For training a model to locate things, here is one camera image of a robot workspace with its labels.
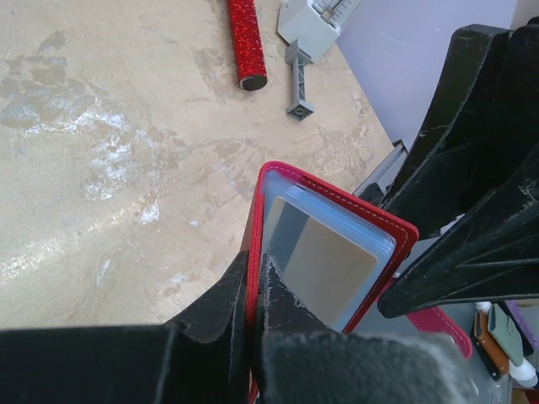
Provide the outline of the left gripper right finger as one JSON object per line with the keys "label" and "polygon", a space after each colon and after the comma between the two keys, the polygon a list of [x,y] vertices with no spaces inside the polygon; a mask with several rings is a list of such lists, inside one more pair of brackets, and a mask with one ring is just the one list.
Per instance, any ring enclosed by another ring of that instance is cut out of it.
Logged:
{"label": "left gripper right finger", "polygon": [[274,257],[264,255],[260,275],[260,402],[478,402],[467,363],[448,336],[336,332],[285,284]]}

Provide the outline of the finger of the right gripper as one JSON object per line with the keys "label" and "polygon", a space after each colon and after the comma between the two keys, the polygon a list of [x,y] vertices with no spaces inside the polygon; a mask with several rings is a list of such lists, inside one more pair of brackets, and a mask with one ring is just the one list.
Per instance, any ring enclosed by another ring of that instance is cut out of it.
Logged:
{"label": "finger of the right gripper", "polygon": [[420,239],[436,237],[498,188],[537,143],[537,24],[457,29],[382,207],[415,225]]}
{"label": "finger of the right gripper", "polygon": [[386,318],[538,296],[538,150],[416,259],[378,301]]}

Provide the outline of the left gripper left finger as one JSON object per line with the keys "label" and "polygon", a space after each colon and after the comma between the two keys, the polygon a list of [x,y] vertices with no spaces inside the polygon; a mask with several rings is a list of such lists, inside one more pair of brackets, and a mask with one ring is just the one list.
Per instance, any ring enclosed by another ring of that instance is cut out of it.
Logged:
{"label": "left gripper left finger", "polygon": [[247,264],[160,325],[2,331],[2,402],[247,402]]}

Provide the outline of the red leather card holder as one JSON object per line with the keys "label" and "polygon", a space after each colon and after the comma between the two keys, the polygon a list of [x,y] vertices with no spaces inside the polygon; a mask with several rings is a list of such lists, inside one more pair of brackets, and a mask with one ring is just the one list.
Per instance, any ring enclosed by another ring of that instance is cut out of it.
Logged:
{"label": "red leather card holder", "polygon": [[245,240],[258,403],[474,403],[471,343],[440,309],[381,331],[366,313],[417,229],[283,162],[262,166]]}

